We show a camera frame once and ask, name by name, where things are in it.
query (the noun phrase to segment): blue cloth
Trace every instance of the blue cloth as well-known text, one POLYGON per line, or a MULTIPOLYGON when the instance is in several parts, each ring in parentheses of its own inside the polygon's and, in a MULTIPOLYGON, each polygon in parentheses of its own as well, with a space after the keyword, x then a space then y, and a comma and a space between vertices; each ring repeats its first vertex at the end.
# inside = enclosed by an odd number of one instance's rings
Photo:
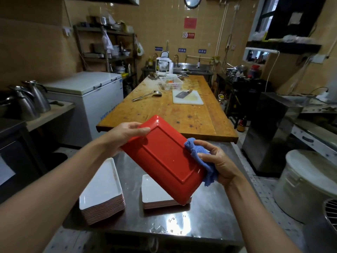
POLYGON ((184 143, 184 146, 188 151, 191 152, 191 156, 193 157, 193 159, 195 159, 197 163, 199 163, 207 170, 207 174, 204 177, 203 182, 205 182, 205 186, 208 187, 211 183, 213 183, 215 180, 218 179, 219 172, 216 170, 214 163, 207 163, 199 158, 198 153, 206 153, 206 154, 210 153, 203 146, 195 145, 194 140, 196 139, 189 138, 184 143))

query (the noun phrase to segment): metal pitcher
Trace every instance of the metal pitcher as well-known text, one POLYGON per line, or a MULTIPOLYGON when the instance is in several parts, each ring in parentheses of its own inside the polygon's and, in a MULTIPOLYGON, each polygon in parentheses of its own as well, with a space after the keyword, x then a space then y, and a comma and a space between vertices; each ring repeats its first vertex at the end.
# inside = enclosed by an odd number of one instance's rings
POLYGON ((40 114, 35 109, 33 101, 28 97, 34 98, 34 95, 30 93, 28 89, 21 86, 9 86, 9 89, 13 90, 18 96, 18 103, 21 108, 21 119, 25 121, 32 121, 40 117, 40 114))
POLYGON ((39 85, 42 87, 42 89, 44 89, 45 92, 47 92, 47 89, 45 88, 45 86, 37 83, 35 80, 23 81, 22 83, 27 85, 27 88, 33 94, 34 96, 33 102, 34 102, 36 110, 39 113, 45 113, 45 112, 50 111, 51 106, 49 104, 48 99, 44 96, 43 92, 41 92, 39 88, 37 87, 39 85))

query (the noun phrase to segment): plastic basket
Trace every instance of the plastic basket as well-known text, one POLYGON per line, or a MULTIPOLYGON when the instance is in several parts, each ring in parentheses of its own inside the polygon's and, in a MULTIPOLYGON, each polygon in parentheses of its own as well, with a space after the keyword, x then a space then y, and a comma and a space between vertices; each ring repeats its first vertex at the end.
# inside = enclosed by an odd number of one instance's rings
POLYGON ((180 90, 183 86, 183 81, 177 76, 159 76, 161 84, 164 90, 180 90))

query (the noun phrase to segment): red tray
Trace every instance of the red tray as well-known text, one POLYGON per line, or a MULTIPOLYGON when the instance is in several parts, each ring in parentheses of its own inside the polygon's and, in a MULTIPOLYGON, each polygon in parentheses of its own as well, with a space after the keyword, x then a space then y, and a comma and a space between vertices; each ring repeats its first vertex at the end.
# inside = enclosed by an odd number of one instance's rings
POLYGON ((174 200, 185 205, 201 184, 206 171, 186 150, 186 138, 158 115, 140 127, 146 137, 131 138, 121 148, 174 200))

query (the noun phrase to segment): white bucket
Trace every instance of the white bucket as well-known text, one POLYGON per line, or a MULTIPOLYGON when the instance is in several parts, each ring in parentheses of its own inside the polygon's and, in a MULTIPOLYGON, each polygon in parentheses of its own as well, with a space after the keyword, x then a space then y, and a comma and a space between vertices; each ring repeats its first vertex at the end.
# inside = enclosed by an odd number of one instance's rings
POLYGON ((322 203, 337 196, 337 167, 319 153, 292 150, 274 191, 277 205, 302 223, 319 217, 322 203))

